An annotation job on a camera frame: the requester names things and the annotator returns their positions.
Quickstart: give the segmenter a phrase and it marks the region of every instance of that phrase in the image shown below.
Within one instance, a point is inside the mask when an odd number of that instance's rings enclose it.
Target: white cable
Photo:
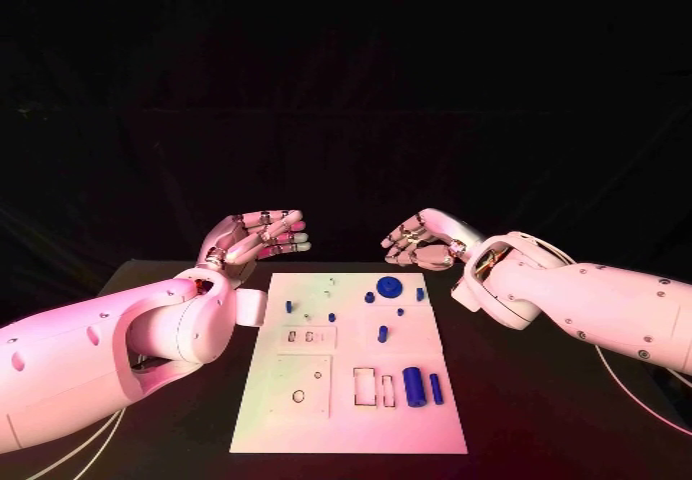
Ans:
[[[674,374],[674,377],[689,387],[692,388],[692,382],[675,371],[666,368],[666,370]]]
[[[98,452],[97,454],[94,455],[94,458],[91,459],[91,462],[87,464],[87,466],[84,467],[83,471],[78,473],[77,477],[74,478],[74,480],[80,480],[81,476],[87,473],[87,470],[90,469],[91,465],[94,464],[94,462],[97,461],[97,458],[98,456],[101,455],[101,452],[106,450],[106,447],[108,445],[108,442],[111,441],[111,438],[113,438],[113,435],[116,434],[116,430],[119,429],[119,425],[120,425],[120,421],[123,420],[123,415],[126,414],[126,409],[123,409],[120,411],[120,417],[119,417],[119,421],[116,422],[116,425],[113,427],[113,430],[111,430],[111,433],[108,434],[108,438],[106,439],[106,442],[104,444],[101,445],[101,448],[98,449]]]
[[[609,365],[609,362],[606,360],[606,357],[603,356],[603,352],[602,352],[602,349],[599,348],[599,345],[594,345],[596,347],[596,351],[599,352],[599,356],[602,357],[602,361],[603,361],[603,364],[606,365],[606,368],[609,370],[609,373],[610,373],[610,376],[613,377],[613,379],[616,380],[617,384],[620,385],[620,388],[625,390],[625,393],[632,397],[632,399],[639,403],[639,406],[664,422],[664,423],[668,423],[668,425],[671,427],[674,427],[678,431],[681,431],[682,433],[685,433],[687,435],[692,436],[692,432],[679,427],[674,422],[671,422],[669,420],[666,420],[646,405],[645,403],[642,402],[642,400],[635,396],[635,394],[627,390],[627,387],[623,385],[623,382],[620,381],[620,379],[617,378],[617,375],[615,374],[613,372],[613,369],[610,368],[610,365]]]
[[[120,418],[123,418],[123,413],[126,409],[117,411],[113,415],[110,420],[106,422],[104,426],[98,429],[98,432],[91,436],[91,438],[77,447],[72,452],[70,452],[49,467],[46,467],[39,473],[32,475],[26,480],[36,480],[36,478],[42,477],[51,470],[54,470],[58,465],[65,463],[90,445],[90,443],[97,439],[97,437],[104,433],[104,430],[108,428],[108,425],[116,421],[116,417],[120,414]]]

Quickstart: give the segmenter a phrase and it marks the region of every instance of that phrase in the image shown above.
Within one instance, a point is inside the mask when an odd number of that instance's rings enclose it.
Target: robotic arm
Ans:
[[[173,279],[0,329],[0,453],[106,418],[219,357],[235,324],[261,325],[267,294],[238,287],[256,259],[310,249],[302,217],[297,210],[227,217],[195,268]],[[155,361],[134,369],[132,355]]]
[[[437,240],[444,244],[429,245]],[[519,232],[486,239],[431,208],[400,225],[382,247],[388,263],[403,266],[444,270],[456,259],[466,262],[452,296],[506,327],[522,330],[542,311],[573,337],[692,374],[692,285],[576,263]]]

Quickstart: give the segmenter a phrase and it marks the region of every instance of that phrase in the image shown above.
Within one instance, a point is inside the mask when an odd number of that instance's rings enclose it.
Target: white pegboard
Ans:
[[[394,299],[377,292],[382,276],[404,285]],[[421,301],[417,288],[426,291]],[[381,325],[390,330],[385,343]],[[411,366],[424,377],[429,404],[420,408],[407,404],[403,370]],[[355,405],[355,368],[375,369],[377,407]],[[440,377],[443,405],[433,401],[431,373]],[[361,381],[371,388],[368,378]],[[395,408],[384,405],[385,386]],[[273,275],[231,452],[467,453],[423,274]]]

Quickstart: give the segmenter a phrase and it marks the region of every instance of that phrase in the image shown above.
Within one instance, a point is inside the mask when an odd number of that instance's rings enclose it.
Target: dark table surface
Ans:
[[[101,294],[175,276],[186,262],[132,261]],[[411,268],[407,271],[423,271]],[[245,283],[267,290],[273,272],[401,272],[381,263],[261,263]],[[469,455],[231,454],[257,338],[238,327],[224,355],[129,407],[84,479],[609,478],[692,477],[692,437],[664,425],[613,382],[593,346],[541,316],[525,331],[472,313],[450,297],[462,274],[426,272]],[[642,364],[607,353],[642,400],[681,421]],[[0,478],[26,478],[98,430],[0,456]],[[106,435],[46,477],[74,478]]]

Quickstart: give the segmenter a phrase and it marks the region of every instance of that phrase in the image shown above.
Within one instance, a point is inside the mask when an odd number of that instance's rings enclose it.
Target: dark curtain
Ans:
[[[0,322],[96,295],[132,258],[192,260],[263,209],[306,214],[313,250],[283,260],[382,261],[436,207],[692,281],[688,27],[375,10],[18,3]]]

